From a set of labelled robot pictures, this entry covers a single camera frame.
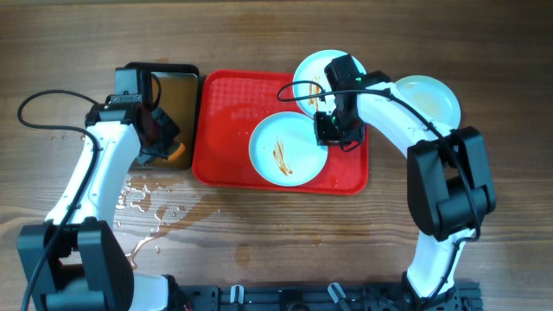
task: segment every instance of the black cable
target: black cable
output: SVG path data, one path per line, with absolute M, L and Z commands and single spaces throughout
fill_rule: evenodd
M 298 84 L 313 84 L 316 86 L 319 86 L 321 88 L 321 92 L 313 95 L 307 95 L 307 96 L 301 96 L 297 98 L 281 98 L 281 93 L 288 87 L 298 85 Z M 327 95 L 336 95 L 336 94 L 347 94 L 347 93 L 358 93 L 358 94 L 373 94 L 373 95 L 379 95 L 384 98 L 387 98 L 389 100 L 392 100 L 398 104 L 400 104 L 403 108 L 407 109 L 410 113 L 412 113 L 416 118 L 418 118 L 427 128 L 428 130 L 432 131 L 436 137 L 438 137 L 439 144 L 446 150 L 448 153 L 448 157 L 450 161 L 453 163 L 453 165 L 457 168 L 457 171 L 459 172 L 459 176 L 461 178 L 463 188 L 465 190 L 465 193 L 468 198 L 468 205 L 470 207 L 470 212 L 473 216 L 473 222 L 474 222 L 474 231 L 475 234 L 473 237 L 464 237 L 459 238 L 457 241 L 453 243 L 454 249 L 451 254 L 451 258 L 449 259 L 448 266 L 446 268 L 446 271 L 442 278 L 440 279 L 440 282 L 438 283 L 438 286 L 434 289 L 431 295 L 429 295 L 427 298 L 423 299 L 423 304 L 421 308 L 427 306 L 430 304 L 430 302 L 435 299 L 436 296 L 440 293 L 440 291 L 443 288 L 443 285 L 448 281 L 449 274 L 451 274 L 451 271 L 453 270 L 453 266 L 455 263 L 455 259 L 457 258 L 457 252 L 461 248 L 461 243 L 463 242 L 476 242 L 480 238 L 480 226 L 481 222 L 478 217 L 478 213 L 476 211 L 476 203 L 474 202 L 474 197 L 470 191 L 470 186 L 468 185 L 468 178 L 465 174 L 464 169 L 461 166 L 461 162 L 459 161 L 459 158 L 457 157 L 457 154 L 452 150 L 452 148 L 446 144 L 442 133 L 440 133 L 435 126 L 429 122 L 426 118 L 424 118 L 418 111 L 416 111 L 413 107 L 405 103 L 403 100 L 395 97 L 393 94 L 391 94 L 391 90 L 384 89 L 383 91 L 377 91 L 377 90 L 340 90 L 340 91 L 331 91 L 331 92 L 325 92 L 324 88 L 313 81 L 296 81 L 292 83 L 288 83 L 286 86 L 283 86 L 278 93 L 276 94 L 276 99 L 278 99 L 281 102 L 292 102 L 292 101 L 298 101 L 298 100 L 304 100 L 304 99 L 311 99 L 311 98 L 324 98 Z
M 162 98 L 162 82 L 153 73 L 152 73 L 152 78 L 154 78 L 154 80 L 157 83 L 157 98 L 156 98 L 156 101 L 154 101 L 154 104 L 153 104 L 153 109 L 152 109 L 152 111 L 153 111 L 157 108 L 157 106 L 159 105 L 159 101 Z
M 82 196 L 83 192 L 86 189 L 86 185 L 88 184 L 88 181 L 90 180 L 90 177 L 92 175 L 92 172 L 94 171 L 94 167 L 96 166 L 96 162 L 98 159 L 98 152 L 99 152 L 99 143 L 96 140 L 96 137 L 92 133 L 90 133 L 87 130 L 75 127 L 75 126 L 67 126 L 67 125 L 40 125 L 40 124 L 32 124 L 25 120 L 23 120 L 22 112 L 25 105 L 27 105 L 31 100 L 48 94 L 66 94 L 66 95 L 72 95 L 76 96 L 78 98 L 82 98 L 84 100 L 87 100 L 94 105 L 99 105 L 95 100 L 88 98 L 85 95 L 78 94 L 76 92 L 71 91 L 64 91 L 64 90 L 49 90 L 44 92 L 38 92 L 35 95 L 29 96 L 27 99 L 23 100 L 23 102 L 19 105 L 19 109 L 17 110 L 17 119 L 19 119 L 19 122 L 21 122 L 23 125 L 33 128 L 33 129 L 41 129 L 41 130 L 72 130 L 77 131 L 79 133 L 82 133 L 90 138 L 92 141 L 92 159 L 90 162 L 90 165 L 88 166 L 88 169 L 86 170 L 85 176 L 83 178 L 83 181 L 80 183 L 79 188 L 77 189 L 77 192 L 75 193 L 75 196 L 73 197 L 73 200 L 71 201 L 71 204 L 67 208 L 66 214 L 63 216 L 63 219 L 61 220 L 60 224 L 58 225 L 58 228 L 55 230 L 54 235 L 50 238 L 48 241 L 46 247 L 44 248 L 44 252 L 42 253 L 38 263 L 35 266 L 35 270 L 33 271 L 33 274 L 31 275 L 29 279 L 29 284 L 27 285 L 27 288 L 25 289 L 25 295 L 23 296 L 23 302 L 21 306 L 22 311 L 26 311 L 29 308 L 29 303 L 31 299 L 31 295 L 33 293 L 33 288 L 35 287 L 36 280 L 38 279 L 38 276 L 41 272 L 42 266 L 44 263 L 48 260 L 48 257 L 52 253 L 52 249 L 55 247 L 58 239 L 60 239 L 61 233 L 64 230 L 64 227 L 67 225 L 67 222 L 73 215 L 73 212 L 75 209 L 77 209 L 80 197 Z

